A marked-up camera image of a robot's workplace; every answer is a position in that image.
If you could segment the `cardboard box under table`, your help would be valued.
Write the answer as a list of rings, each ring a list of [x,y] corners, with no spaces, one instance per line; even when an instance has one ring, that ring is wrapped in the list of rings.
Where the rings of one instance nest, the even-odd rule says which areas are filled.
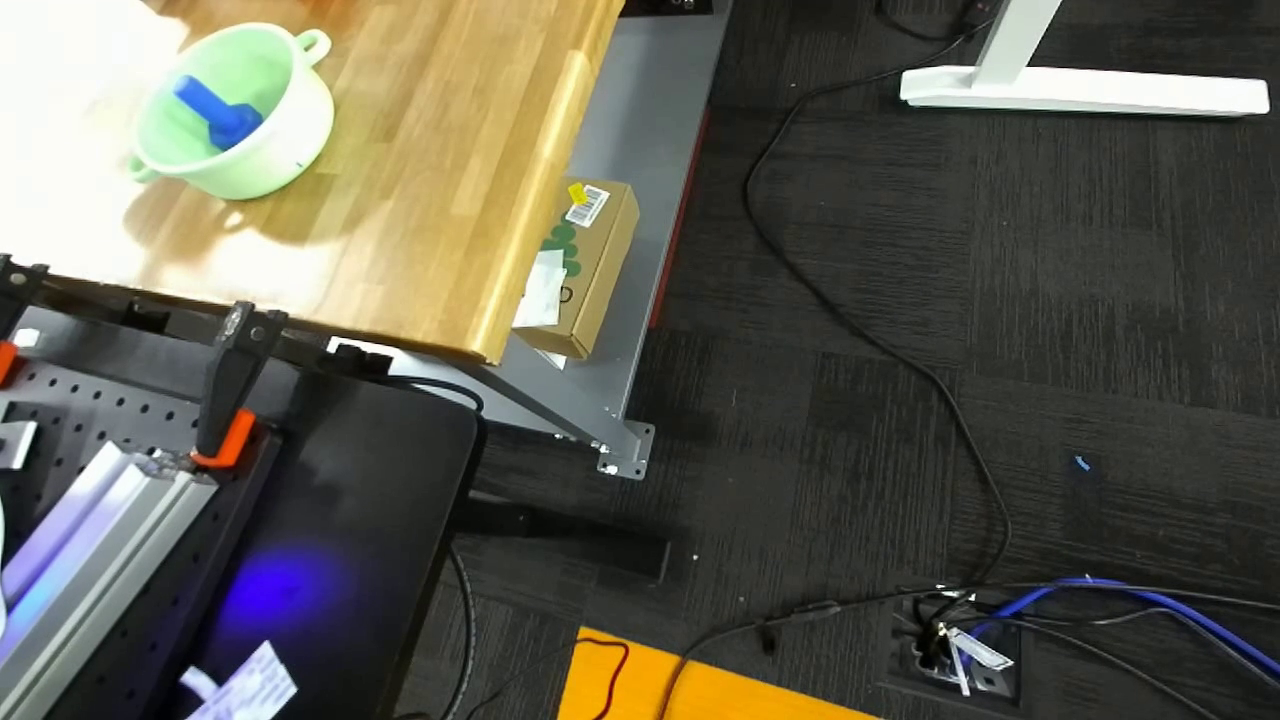
[[[641,202],[614,179],[572,179],[526,274],[510,333],[538,353],[587,359],[632,252]]]

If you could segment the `black computer case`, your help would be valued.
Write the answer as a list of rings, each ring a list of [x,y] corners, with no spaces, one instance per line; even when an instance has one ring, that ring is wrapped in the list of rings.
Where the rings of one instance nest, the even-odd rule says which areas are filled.
[[[459,391],[308,379],[184,667],[246,682],[268,649],[292,685],[272,720],[392,720],[481,440]]]

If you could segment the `orange floor mat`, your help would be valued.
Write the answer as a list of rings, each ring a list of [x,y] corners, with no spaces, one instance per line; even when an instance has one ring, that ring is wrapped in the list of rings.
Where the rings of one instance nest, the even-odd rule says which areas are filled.
[[[878,720],[744,672],[574,628],[557,720]]]

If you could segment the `black orange bar clamp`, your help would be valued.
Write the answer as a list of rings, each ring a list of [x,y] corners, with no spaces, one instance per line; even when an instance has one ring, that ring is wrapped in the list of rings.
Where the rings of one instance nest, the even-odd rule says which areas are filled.
[[[282,311],[259,311],[255,304],[237,304],[225,318],[225,327],[210,345],[210,366],[205,376],[198,419],[191,466],[228,471],[238,466],[255,413],[246,407],[246,391],[259,379],[268,356],[275,353],[282,333]]]

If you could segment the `floor power outlet box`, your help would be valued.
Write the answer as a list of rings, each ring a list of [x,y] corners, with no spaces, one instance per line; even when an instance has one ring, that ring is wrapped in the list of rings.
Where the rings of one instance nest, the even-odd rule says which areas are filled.
[[[1020,637],[956,595],[906,595],[893,606],[888,676],[912,692],[1010,708]]]

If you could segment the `white desk leg foot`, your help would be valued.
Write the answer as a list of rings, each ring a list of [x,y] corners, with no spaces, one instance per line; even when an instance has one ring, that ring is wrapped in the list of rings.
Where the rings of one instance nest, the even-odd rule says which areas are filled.
[[[1179,77],[1121,68],[1043,68],[1037,48],[1058,0],[1003,0],[973,66],[928,66],[899,77],[906,107],[962,114],[1096,114],[1096,115],[1266,115],[1261,77]]]

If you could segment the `green plastic colander bowl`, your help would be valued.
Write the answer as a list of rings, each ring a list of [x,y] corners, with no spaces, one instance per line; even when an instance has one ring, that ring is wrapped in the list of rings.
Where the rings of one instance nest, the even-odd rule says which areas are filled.
[[[315,72],[329,53],[329,34],[265,19],[186,45],[137,114],[128,173],[139,185],[184,179],[217,202],[278,191],[332,137],[337,101]],[[179,77],[205,82],[228,104],[250,104],[265,125],[237,147],[217,147],[207,125],[174,101]]]

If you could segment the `blue plastic toy block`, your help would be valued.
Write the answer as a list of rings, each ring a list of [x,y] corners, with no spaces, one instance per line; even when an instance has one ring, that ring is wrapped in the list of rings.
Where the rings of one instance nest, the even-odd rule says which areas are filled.
[[[228,104],[196,77],[174,82],[174,101],[207,125],[207,140],[217,147],[237,147],[265,125],[265,115],[250,104]]]

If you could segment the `aluminium extrusion rail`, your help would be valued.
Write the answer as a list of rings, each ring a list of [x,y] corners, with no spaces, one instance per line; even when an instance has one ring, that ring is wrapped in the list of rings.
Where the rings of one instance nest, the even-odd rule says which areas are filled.
[[[173,452],[102,444],[4,563],[0,720],[42,720],[217,486]]]

